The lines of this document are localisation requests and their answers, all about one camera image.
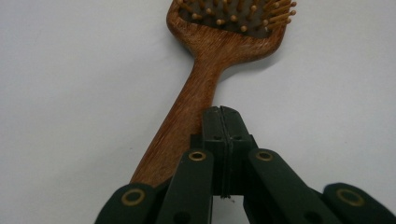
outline white surface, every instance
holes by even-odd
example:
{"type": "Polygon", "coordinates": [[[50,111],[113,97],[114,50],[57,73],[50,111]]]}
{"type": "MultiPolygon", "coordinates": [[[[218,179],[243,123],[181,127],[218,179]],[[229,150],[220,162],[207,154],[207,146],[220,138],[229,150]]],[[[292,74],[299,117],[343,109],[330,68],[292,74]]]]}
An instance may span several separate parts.
{"type": "MultiPolygon", "coordinates": [[[[192,58],[166,1],[0,1],[0,222],[93,223],[128,183],[192,58]]],[[[281,48],[225,71],[214,105],[308,186],[396,212],[396,2],[299,1],[281,48]]],[[[248,223],[215,200],[213,223],[248,223]]]]}

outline wood grain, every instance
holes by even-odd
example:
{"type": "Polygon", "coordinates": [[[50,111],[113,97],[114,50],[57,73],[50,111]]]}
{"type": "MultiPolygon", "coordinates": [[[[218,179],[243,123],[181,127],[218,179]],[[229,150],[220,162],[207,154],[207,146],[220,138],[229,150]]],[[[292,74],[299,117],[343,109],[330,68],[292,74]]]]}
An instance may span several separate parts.
{"type": "Polygon", "coordinates": [[[139,163],[131,183],[156,187],[170,178],[190,136],[201,131],[202,112],[212,105],[216,85],[227,67],[264,58],[278,49],[286,26],[268,38],[254,38],[183,21],[175,1],[166,18],[172,34],[190,50],[195,63],[174,105],[139,163]]]}

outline brass grommet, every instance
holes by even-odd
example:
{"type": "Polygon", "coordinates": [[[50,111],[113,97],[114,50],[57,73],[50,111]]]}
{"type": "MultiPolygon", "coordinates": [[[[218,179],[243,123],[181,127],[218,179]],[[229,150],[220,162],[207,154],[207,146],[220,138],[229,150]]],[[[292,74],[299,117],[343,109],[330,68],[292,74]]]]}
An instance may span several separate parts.
{"type": "Polygon", "coordinates": [[[360,207],[365,204],[364,199],[355,191],[350,189],[338,189],[337,197],[351,206],[360,207]]]}
{"type": "Polygon", "coordinates": [[[202,151],[193,151],[189,154],[189,158],[192,161],[203,161],[206,159],[206,154],[202,151]]]}
{"type": "Polygon", "coordinates": [[[274,156],[271,153],[269,153],[269,152],[259,151],[256,154],[256,158],[261,160],[261,161],[271,161],[274,158],[274,156]]]}
{"type": "Polygon", "coordinates": [[[146,197],[146,193],[142,189],[130,189],[122,195],[121,202],[125,206],[135,206],[143,202],[145,197],[146,197]],[[138,196],[136,197],[136,199],[130,200],[128,199],[128,196],[130,196],[131,194],[138,194],[138,196]]]}

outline hairbrush head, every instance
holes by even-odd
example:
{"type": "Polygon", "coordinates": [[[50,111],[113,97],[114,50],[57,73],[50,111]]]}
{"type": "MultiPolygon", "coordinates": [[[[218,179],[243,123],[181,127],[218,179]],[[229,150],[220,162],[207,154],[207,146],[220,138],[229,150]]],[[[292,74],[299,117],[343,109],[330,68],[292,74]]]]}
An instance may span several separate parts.
{"type": "Polygon", "coordinates": [[[291,0],[176,0],[184,21],[265,38],[277,27],[291,22],[291,0]]]}

